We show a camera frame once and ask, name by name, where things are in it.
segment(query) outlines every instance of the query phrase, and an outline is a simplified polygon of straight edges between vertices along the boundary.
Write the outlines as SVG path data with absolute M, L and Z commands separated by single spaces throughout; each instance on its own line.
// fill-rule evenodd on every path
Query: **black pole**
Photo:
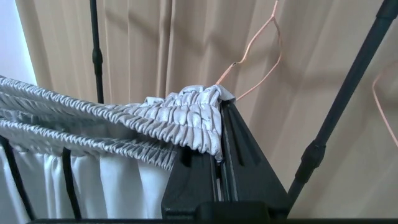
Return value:
M 98 35 L 98 16 L 97 1 L 90 0 L 91 28 L 93 31 L 93 63 L 95 80 L 97 84 L 97 99 L 99 103 L 104 103 L 104 91 L 102 84 L 102 53 L 100 49 L 100 38 Z
M 305 149 L 301 157 L 301 164 L 288 192 L 289 197 L 292 199 L 292 205 L 297 200 L 303 186 L 308 182 L 312 172 L 320 165 L 331 133 L 397 14 L 398 0 L 384 0 L 317 137 Z

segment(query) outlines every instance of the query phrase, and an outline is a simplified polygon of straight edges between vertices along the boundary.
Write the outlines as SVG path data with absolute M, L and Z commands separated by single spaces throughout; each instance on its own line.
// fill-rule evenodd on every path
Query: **beige curtain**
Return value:
M 238 109 L 288 189 L 375 18 L 381 0 L 281 0 L 284 60 Z M 40 86 L 96 101 L 89 1 L 17 0 Z M 106 103 L 142 102 L 212 85 L 271 14 L 273 0 L 98 1 Z M 275 28 L 222 83 L 236 96 L 278 56 Z M 371 94 L 398 59 L 398 22 L 383 40 L 290 217 L 398 217 L 398 149 Z M 377 92 L 398 132 L 398 68 Z

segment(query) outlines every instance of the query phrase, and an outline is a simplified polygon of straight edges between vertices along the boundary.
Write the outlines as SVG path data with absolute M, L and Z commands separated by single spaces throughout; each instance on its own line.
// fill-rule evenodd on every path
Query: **garment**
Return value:
M 73 217 L 62 177 L 64 147 L 71 150 L 83 217 L 160 218 L 177 147 L 222 158 L 223 100 L 234 96 L 222 86 L 195 85 L 142 104 L 102 105 L 0 77 L 0 135 L 14 150 L 39 218 Z M 4 212 L 26 221 L 4 153 L 1 162 L 0 185 L 12 195 L 4 199 L 14 205 Z

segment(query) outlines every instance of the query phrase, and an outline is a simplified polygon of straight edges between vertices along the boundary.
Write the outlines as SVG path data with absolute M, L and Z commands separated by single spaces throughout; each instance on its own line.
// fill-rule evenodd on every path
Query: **curtain pleat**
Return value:
M 382 0 L 279 1 L 276 18 L 282 31 L 283 61 L 263 85 L 236 104 L 286 189 L 381 3 Z M 142 102 L 147 96 L 165 96 L 187 85 L 214 84 L 230 63 L 241 59 L 252 36 L 269 18 L 273 5 L 271 0 L 98 0 L 105 103 Z M 38 85 L 96 101 L 89 1 L 17 0 L 17 6 Z M 398 166 L 398 149 L 371 93 L 376 74 L 398 60 L 397 39 L 398 25 L 394 21 L 333 132 L 322 165 L 305 186 L 291 217 L 397 217 L 394 186 L 398 180 L 394 170 Z M 234 67 L 222 85 L 239 96 L 269 71 L 278 53 L 276 30 L 270 25 L 254 43 L 248 60 Z M 395 68 L 377 85 L 395 132 L 397 71 Z M 98 172 L 105 161 L 79 165 L 78 160 L 90 159 L 76 158 L 73 165 L 73 169 L 87 169 L 74 170 L 76 188 L 83 190 L 89 181 L 84 177 Z M 125 161 L 124 166 L 139 167 L 131 174 L 137 177 L 145 172 L 136 162 Z M 98 175 L 104 178 L 106 172 L 101 170 L 90 178 L 100 183 L 104 179 L 97 179 Z M 118 175 L 126 174 L 120 170 Z M 154 172 L 149 178 L 156 179 L 156 175 Z M 151 188 L 148 183 L 141 176 L 139 184 L 144 195 Z M 140 191 L 139 184 L 131 184 L 131 188 Z M 112 189 L 115 185 L 107 183 L 102 187 Z M 125 199 L 128 204 L 133 193 L 119 190 L 127 194 L 120 200 Z M 110 207 L 115 198 L 98 198 L 102 196 L 94 192 L 81 194 L 87 197 L 79 201 L 83 216 L 101 216 L 107 211 L 110 217 L 118 214 Z M 104 200 L 106 206 L 89 206 L 94 206 L 95 200 Z

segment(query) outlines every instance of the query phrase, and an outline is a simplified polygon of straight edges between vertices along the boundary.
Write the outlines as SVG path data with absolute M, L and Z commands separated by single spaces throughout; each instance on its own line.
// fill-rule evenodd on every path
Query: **gray fabric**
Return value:
M 101 105 L 0 77 L 0 135 L 20 151 L 116 153 L 170 170 L 175 147 L 221 154 L 222 86 L 195 85 L 142 104 Z

